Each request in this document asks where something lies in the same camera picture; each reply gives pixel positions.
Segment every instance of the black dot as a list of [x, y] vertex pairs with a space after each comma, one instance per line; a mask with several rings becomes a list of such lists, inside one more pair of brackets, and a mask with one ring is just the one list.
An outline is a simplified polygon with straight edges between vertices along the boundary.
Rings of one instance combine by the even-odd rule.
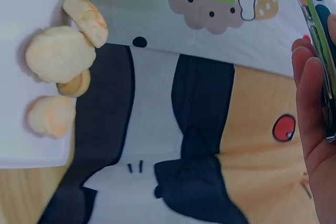
[[144, 48], [147, 46], [147, 40], [144, 37], [137, 37], [132, 42], [133, 46]]
[[162, 195], [163, 195], [162, 187], [160, 185], [156, 186], [156, 188], [154, 190], [154, 196], [157, 199], [160, 199], [160, 198], [162, 198]]

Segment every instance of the hand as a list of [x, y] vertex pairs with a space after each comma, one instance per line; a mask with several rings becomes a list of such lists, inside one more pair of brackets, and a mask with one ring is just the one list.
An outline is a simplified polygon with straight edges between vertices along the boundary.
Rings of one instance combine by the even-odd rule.
[[[328, 19], [336, 43], [336, 15]], [[336, 223], [336, 145], [324, 139], [320, 95], [323, 70], [315, 48], [304, 39], [292, 45], [292, 65], [297, 86], [298, 125], [310, 189], [321, 224]]]

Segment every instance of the whisker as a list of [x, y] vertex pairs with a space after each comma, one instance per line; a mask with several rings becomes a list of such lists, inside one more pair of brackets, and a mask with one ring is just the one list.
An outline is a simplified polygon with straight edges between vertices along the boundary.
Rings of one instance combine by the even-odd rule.
[[139, 162], [139, 172], [142, 173], [143, 160]]
[[130, 173], [133, 173], [132, 164], [127, 164], [127, 167], [128, 167], [128, 171], [129, 171]]

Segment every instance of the white paper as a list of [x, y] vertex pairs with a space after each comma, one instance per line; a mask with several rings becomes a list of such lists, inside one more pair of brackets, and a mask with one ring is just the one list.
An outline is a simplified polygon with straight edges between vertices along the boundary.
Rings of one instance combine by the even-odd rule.
[[0, 168], [66, 164], [71, 132], [53, 140], [30, 132], [25, 114], [39, 96], [58, 94], [54, 83], [34, 78], [25, 64], [32, 36], [52, 26], [68, 25], [63, 0], [0, 0]]

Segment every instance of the finger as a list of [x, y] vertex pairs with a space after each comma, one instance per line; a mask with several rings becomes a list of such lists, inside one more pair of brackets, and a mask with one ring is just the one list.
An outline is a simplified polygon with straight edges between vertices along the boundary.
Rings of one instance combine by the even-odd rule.
[[306, 62], [311, 57], [313, 57], [313, 54], [307, 47], [299, 46], [294, 50], [292, 54], [292, 65], [296, 86], [299, 85]]
[[323, 84], [322, 71], [319, 59], [309, 58], [297, 87], [298, 123], [305, 158], [324, 139], [320, 102]]
[[317, 52], [315, 47], [306, 39], [297, 39], [292, 44], [292, 52], [295, 51], [298, 47], [306, 47], [308, 48], [314, 56], [317, 56]]
[[336, 44], [336, 15], [332, 14], [328, 18], [328, 30], [334, 44]]

